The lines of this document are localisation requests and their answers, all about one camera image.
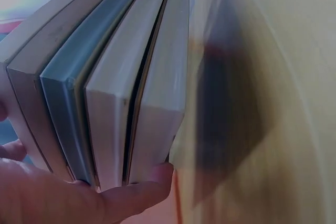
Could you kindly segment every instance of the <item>yellow wall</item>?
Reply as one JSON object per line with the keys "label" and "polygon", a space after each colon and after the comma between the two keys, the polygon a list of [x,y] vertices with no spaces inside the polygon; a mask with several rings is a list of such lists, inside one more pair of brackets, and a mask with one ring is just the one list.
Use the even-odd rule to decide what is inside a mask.
{"label": "yellow wall", "polygon": [[184,223],[335,223],[336,0],[196,0]]}

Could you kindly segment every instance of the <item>book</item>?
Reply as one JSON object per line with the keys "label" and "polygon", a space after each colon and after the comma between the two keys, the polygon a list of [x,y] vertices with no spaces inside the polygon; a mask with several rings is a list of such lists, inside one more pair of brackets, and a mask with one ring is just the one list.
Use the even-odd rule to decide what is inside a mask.
{"label": "book", "polygon": [[131,94],[162,2],[134,2],[85,87],[92,149],[102,191],[122,185]]}
{"label": "book", "polygon": [[165,161],[186,103],[189,0],[167,0],[144,88],[134,113],[129,183],[145,180]]}
{"label": "book", "polygon": [[49,113],[76,180],[98,186],[88,137],[83,84],[133,0],[103,0],[40,75]]}
{"label": "book", "polygon": [[22,141],[34,165],[44,170],[51,170],[43,153],[22,114],[15,93],[7,76],[7,65],[20,49],[56,14],[73,0],[51,0],[33,15],[23,21],[3,41],[0,42],[0,101],[3,102],[12,126]]}
{"label": "book", "polygon": [[7,67],[19,106],[36,144],[51,171],[67,181],[72,180],[72,172],[51,122],[39,75],[64,41],[101,1],[73,0],[19,51]]}

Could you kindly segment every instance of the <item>finger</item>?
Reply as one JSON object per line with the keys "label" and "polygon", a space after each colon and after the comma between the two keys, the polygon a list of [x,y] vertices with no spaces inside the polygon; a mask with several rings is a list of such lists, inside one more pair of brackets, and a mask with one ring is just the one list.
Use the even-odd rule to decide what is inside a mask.
{"label": "finger", "polygon": [[153,168],[148,181],[102,192],[104,223],[114,223],[138,215],[165,200],[170,193],[173,171],[173,165],[164,163]]}
{"label": "finger", "polygon": [[5,107],[0,103],[0,122],[7,118],[8,114]]}
{"label": "finger", "polygon": [[3,146],[0,145],[0,158],[22,161],[26,155],[26,149],[19,139]]}

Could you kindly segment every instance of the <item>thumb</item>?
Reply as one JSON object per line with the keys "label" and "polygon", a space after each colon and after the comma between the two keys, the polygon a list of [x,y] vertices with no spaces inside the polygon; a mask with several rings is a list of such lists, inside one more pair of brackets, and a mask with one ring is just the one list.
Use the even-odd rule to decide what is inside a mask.
{"label": "thumb", "polygon": [[7,114],[5,107],[3,106],[2,103],[0,103],[0,122],[5,120],[7,116],[8,114]]}
{"label": "thumb", "polygon": [[103,223],[122,221],[165,200],[170,193],[173,171],[172,164],[164,163],[153,168],[148,181],[102,192]]}

